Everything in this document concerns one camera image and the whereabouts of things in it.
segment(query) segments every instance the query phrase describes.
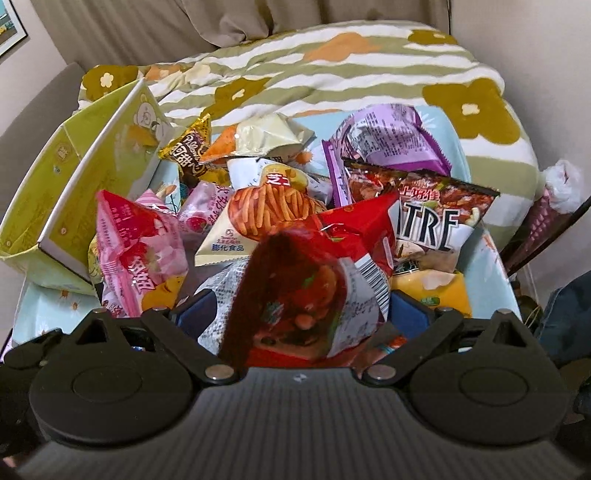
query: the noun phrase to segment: picture frame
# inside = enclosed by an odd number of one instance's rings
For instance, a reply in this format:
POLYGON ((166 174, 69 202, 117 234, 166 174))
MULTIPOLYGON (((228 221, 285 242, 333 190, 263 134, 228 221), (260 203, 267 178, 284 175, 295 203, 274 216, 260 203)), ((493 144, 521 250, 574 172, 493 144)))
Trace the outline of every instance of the picture frame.
POLYGON ((11 0, 0 0, 0 57, 27 37, 11 0))

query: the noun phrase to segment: pink strawberry package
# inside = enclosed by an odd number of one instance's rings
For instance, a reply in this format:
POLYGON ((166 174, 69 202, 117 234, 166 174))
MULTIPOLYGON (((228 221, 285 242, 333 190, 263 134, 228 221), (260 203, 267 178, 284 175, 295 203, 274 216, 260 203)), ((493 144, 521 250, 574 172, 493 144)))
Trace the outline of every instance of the pink strawberry package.
POLYGON ((183 241, 199 247, 232 196, 233 190, 200 181, 178 212, 183 241))
POLYGON ((174 307, 189 271, 178 220, 106 190, 97 200, 100 267, 125 313, 174 307))

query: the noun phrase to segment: bedspread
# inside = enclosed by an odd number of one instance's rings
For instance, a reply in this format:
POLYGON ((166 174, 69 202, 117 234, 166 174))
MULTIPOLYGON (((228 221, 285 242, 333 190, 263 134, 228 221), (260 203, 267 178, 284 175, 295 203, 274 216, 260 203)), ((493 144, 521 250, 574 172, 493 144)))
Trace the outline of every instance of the bedspread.
POLYGON ((170 64, 99 66, 85 77, 80 106, 122 83, 120 75, 144 76, 179 131, 205 113, 218 133, 274 111, 305 116, 387 102, 439 106, 461 139, 472 181, 501 192, 484 218, 499 249, 537 188, 537 160, 502 97, 503 78, 452 36, 423 24, 321 25, 170 64))

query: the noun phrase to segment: metal screw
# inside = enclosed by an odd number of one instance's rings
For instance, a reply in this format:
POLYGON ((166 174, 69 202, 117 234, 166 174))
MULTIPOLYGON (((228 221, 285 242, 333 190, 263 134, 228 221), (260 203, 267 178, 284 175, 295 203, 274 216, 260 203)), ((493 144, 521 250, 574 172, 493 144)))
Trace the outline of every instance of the metal screw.
POLYGON ((205 374, 212 380, 227 380, 234 375, 234 369, 230 365, 210 365, 205 369, 205 374))
POLYGON ((389 365, 372 365, 367 373, 374 380, 390 380, 396 376, 396 369, 389 365))

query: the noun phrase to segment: striped blanket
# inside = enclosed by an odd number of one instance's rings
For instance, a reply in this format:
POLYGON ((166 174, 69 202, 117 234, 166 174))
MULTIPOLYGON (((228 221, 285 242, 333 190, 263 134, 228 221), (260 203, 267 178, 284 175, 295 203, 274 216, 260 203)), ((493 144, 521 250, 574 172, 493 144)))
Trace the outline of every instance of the striped blanket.
POLYGON ((85 76, 80 106, 145 77, 179 132, 204 113, 212 117, 213 133, 219 133, 275 111, 304 116, 376 103, 439 106, 462 141, 472 181, 501 192, 485 216, 499 249, 535 195, 537 161, 502 98, 503 79, 453 37, 423 24, 321 25, 175 63, 115 68, 95 67, 85 76))

